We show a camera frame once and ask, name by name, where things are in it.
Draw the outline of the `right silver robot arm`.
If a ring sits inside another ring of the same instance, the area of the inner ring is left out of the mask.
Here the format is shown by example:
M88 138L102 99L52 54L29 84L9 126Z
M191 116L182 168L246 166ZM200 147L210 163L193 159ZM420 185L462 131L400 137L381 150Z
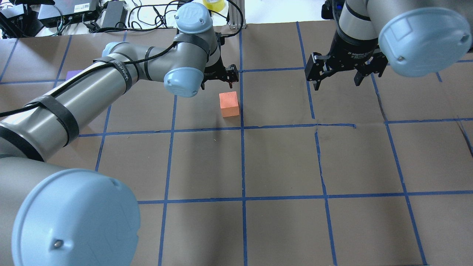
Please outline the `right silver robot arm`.
M448 68L472 52L471 0L327 0L321 17L336 23L329 52L313 52L306 81L317 91L323 79L356 70L359 86L390 65L404 77Z

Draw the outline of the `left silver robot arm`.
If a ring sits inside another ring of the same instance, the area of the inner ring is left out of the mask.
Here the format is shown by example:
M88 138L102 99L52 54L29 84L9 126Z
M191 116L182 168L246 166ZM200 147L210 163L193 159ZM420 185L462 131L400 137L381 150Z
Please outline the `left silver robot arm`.
M59 162L91 122L140 81L174 96L196 96L204 83L238 81L220 56L225 39L201 2L176 2L176 33L165 47L110 42L92 64L1 114L1 265L130 266L138 248L140 207L122 181Z

